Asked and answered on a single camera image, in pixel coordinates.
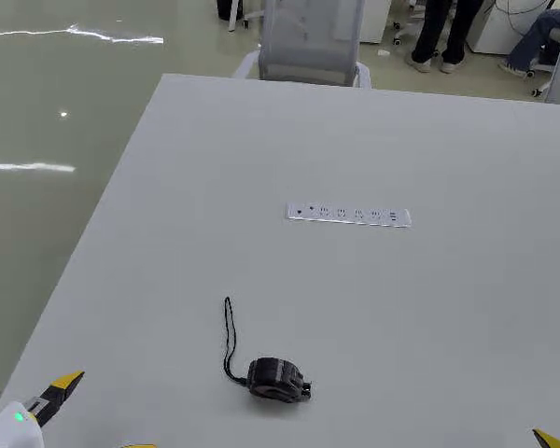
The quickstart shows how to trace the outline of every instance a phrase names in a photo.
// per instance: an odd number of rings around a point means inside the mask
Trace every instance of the desk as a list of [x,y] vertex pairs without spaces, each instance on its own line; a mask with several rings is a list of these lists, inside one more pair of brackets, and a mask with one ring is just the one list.
[[[284,219],[309,200],[413,226]],[[226,295],[234,370],[291,359],[310,402],[223,375]],[[560,438],[560,105],[164,76],[0,408],[75,369],[48,448]]]

